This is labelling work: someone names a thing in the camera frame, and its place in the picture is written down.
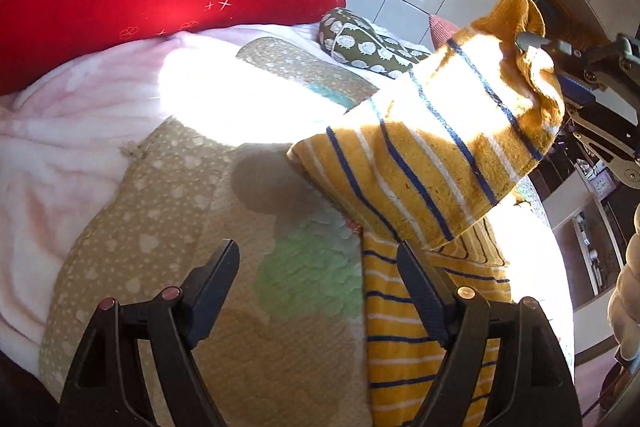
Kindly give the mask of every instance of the yellow fabric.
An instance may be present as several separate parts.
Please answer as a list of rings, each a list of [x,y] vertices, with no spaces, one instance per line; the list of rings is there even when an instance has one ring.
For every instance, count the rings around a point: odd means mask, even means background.
[[[289,155],[366,230],[369,386],[376,427],[408,425],[442,361],[400,279],[400,240],[458,285],[510,301],[504,256],[483,216],[549,149],[564,114],[553,63],[516,50],[544,35],[531,0],[500,0],[430,58]],[[488,343],[465,425],[482,419],[497,343]]]

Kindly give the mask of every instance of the striped garment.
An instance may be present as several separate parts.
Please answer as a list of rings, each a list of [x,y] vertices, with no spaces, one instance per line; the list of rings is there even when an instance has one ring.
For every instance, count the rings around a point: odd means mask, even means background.
[[[483,216],[545,155],[564,114],[553,63],[520,53],[544,34],[531,0],[500,0],[392,89],[381,89],[289,155],[367,231],[363,266],[376,427],[405,425],[442,361],[402,284],[397,243],[410,241],[458,285],[510,300],[504,256]],[[497,344],[488,345],[474,402],[486,405]]]

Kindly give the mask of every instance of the green pillow with white hedgehogs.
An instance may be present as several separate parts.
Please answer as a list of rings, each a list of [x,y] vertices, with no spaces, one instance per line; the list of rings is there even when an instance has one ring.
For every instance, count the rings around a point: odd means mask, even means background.
[[[379,35],[362,17],[346,8],[334,8],[320,22],[321,48],[341,64],[397,78],[429,56]]]

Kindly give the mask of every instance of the bright sunlit fabric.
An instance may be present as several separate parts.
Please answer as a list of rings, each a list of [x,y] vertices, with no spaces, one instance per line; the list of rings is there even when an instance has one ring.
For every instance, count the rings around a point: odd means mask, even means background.
[[[564,115],[550,57],[517,52],[544,34],[531,0],[490,15],[316,134],[290,156],[362,223],[369,387],[376,427],[408,425],[443,352],[424,330],[396,266],[411,241],[458,285],[510,301],[504,256],[483,219],[542,159]],[[489,344],[465,424],[478,425],[495,369]]]

